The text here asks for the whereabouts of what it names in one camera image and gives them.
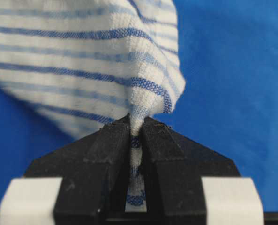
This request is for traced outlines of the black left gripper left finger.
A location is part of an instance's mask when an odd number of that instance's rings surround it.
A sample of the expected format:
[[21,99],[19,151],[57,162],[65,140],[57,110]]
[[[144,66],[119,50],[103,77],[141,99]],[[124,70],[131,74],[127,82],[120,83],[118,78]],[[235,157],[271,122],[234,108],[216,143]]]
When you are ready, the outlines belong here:
[[98,225],[124,210],[128,187],[129,116],[31,162],[11,180],[0,225]]

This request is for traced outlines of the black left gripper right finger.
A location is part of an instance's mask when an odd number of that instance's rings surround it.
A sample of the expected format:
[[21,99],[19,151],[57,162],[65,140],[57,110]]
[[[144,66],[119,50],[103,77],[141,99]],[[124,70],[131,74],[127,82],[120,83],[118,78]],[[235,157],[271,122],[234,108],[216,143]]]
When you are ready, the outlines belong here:
[[251,178],[235,163],[147,117],[141,128],[147,212],[158,225],[262,225]]

